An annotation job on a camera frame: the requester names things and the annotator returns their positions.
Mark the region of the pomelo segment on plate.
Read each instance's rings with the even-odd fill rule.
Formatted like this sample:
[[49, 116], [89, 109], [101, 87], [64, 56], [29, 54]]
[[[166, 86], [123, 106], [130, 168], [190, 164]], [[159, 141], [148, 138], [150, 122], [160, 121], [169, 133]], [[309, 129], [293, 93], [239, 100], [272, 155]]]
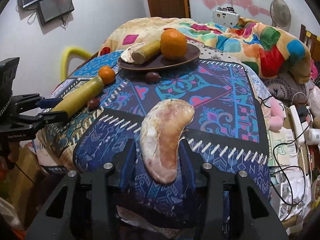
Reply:
[[132, 54], [138, 49], [142, 48], [143, 46], [146, 46], [147, 44], [147, 42], [140, 42], [131, 45], [122, 52], [120, 58], [126, 63], [135, 63], [135, 61], [132, 58]]

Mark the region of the pink plush toy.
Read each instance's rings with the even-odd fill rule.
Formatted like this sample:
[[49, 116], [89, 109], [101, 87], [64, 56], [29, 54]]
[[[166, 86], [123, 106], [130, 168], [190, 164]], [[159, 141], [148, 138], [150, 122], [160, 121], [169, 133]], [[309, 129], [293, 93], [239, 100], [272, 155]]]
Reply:
[[269, 120], [269, 130], [278, 132], [281, 130], [283, 126], [283, 122], [285, 119], [285, 112], [280, 102], [274, 97], [271, 97], [269, 99], [269, 103], [270, 103], [270, 109], [271, 109], [271, 117]]

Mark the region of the wooden headboard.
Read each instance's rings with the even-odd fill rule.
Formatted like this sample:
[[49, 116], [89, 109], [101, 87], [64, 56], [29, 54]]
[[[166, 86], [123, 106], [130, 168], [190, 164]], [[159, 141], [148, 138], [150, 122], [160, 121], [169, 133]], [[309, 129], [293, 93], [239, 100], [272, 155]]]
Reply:
[[319, 36], [312, 34], [306, 29], [305, 25], [300, 26], [299, 39], [309, 48], [311, 58], [315, 62], [320, 61], [320, 39]]

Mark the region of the large plain orange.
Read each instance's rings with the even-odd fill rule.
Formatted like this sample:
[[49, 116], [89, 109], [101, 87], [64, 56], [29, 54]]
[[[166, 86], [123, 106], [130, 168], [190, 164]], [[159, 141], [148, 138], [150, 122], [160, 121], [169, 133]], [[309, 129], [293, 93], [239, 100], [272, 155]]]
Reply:
[[160, 39], [162, 55], [169, 60], [177, 60], [187, 52], [187, 39], [176, 29], [165, 30]]

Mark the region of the peeled pomelo segment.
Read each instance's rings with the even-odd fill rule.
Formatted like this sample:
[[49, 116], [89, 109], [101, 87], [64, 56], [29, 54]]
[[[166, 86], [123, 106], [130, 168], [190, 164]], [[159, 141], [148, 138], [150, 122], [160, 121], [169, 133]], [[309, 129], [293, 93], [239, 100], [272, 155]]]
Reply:
[[145, 169], [161, 184], [177, 177], [178, 146], [184, 129], [193, 121], [194, 107], [180, 99], [158, 102], [144, 117], [140, 149]]

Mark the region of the wall mounted monitor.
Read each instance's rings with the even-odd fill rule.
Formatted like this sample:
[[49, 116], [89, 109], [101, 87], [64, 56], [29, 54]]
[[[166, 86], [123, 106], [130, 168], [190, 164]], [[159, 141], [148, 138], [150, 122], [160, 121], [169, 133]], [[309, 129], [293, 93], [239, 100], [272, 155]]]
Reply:
[[37, 9], [42, 26], [45, 26], [56, 18], [64, 23], [64, 17], [68, 18], [68, 15], [73, 11], [74, 5], [72, 0], [41, 0]]

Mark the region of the white box appliance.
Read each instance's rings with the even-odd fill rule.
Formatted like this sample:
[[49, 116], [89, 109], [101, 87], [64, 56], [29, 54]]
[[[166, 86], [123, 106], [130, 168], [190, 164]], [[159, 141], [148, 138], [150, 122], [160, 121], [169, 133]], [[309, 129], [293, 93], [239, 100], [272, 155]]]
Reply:
[[233, 7], [218, 7], [213, 10], [213, 22], [231, 28], [239, 21], [240, 15]]

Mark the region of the short sugarcane stick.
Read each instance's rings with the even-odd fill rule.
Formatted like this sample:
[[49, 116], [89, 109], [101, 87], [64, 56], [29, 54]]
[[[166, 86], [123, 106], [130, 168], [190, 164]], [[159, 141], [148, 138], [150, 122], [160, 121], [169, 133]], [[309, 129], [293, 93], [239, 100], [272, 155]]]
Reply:
[[132, 53], [132, 59], [135, 64], [144, 64], [151, 58], [161, 53], [160, 41], [148, 43]]

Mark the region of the small mandarin orange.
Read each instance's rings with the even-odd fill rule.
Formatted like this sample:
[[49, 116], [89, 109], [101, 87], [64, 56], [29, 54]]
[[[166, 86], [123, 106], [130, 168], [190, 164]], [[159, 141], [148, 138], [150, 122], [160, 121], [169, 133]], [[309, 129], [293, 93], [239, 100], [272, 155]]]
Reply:
[[116, 74], [110, 66], [103, 66], [99, 69], [98, 75], [101, 77], [104, 85], [110, 85], [114, 83]]

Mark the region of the white electric fan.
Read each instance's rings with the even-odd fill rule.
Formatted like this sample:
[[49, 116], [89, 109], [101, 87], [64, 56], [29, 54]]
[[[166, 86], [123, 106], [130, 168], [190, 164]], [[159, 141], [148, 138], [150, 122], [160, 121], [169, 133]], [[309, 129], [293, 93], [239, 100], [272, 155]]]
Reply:
[[291, 24], [291, 12], [284, 0], [273, 0], [271, 2], [270, 16], [274, 27], [287, 27]]

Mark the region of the dark purple passion fruit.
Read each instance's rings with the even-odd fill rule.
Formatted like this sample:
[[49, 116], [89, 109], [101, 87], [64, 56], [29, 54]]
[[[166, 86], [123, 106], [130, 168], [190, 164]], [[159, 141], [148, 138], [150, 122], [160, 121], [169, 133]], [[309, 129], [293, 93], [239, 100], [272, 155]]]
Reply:
[[97, 109], [99, 107], [99, 105], [100, 105], [100, 100], [98, 98], [92, 98], [91, 100], [89, 100], [87, 102], [87, 108], [90, 111]]
[[145, 82], [152, 84], [157, 83], [161, 79], [161, 76], [158, 72], [148, 72], [145, 75]]

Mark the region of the colourful patchwork blanket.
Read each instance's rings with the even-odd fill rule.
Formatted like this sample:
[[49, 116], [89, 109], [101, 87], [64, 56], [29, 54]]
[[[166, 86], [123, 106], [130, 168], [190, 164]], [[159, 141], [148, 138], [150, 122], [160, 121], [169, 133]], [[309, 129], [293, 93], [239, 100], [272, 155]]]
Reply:
[[260, 78], [270, 79], [289, 72], [296, 83], [304, 84], [311, 77], [311, 54], [303, 42], [282, 29], [242, 17], [232, 28], [191, 18], [136, 18], [118, 27], [98, 54], [158, 40], [167, 29], [176, 29], [190, 41], [229, 53], [251, 67]]

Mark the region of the yellow foam tube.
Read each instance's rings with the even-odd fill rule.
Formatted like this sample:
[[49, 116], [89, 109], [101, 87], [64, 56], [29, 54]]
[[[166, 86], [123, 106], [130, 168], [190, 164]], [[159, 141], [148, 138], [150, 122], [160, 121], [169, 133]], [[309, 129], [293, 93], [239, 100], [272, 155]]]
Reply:
[[69, 46], [64, 49], [60, 61], [60, 81], [65, 81], [69, 75], [69, 66], [73, 59], [82, 59], [84, 61], [89, 60], [93, 56], [88, 51], [75, 47]]

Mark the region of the long sugarcane stick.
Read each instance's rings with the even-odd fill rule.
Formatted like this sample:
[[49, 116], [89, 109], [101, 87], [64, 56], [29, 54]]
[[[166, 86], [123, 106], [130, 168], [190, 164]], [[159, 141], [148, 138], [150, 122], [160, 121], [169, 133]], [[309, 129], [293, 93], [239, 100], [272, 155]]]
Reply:
[[98, 96], [104, 88], [102, 78], [98, 75], [87, 81], [82, 86], [68, 94], [51, 111], [65, 111], [70, 118], [87, 104], [87, 102]]

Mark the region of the white power strip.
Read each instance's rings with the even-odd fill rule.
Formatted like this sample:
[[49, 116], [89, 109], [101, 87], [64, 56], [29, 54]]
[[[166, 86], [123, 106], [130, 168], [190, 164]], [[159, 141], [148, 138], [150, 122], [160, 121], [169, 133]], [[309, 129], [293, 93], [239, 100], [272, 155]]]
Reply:
[[291, 119], [292, 119], [294, 130], [295, 130], [296, 143], [298, 144], [299, 147], [302, 147], [303, 144], [305, 143], [302, 123], [300, 122], [300, 118], [298, 116], [296, 107], [292, 105], [289, 107], [289, 109], [290, 109]]

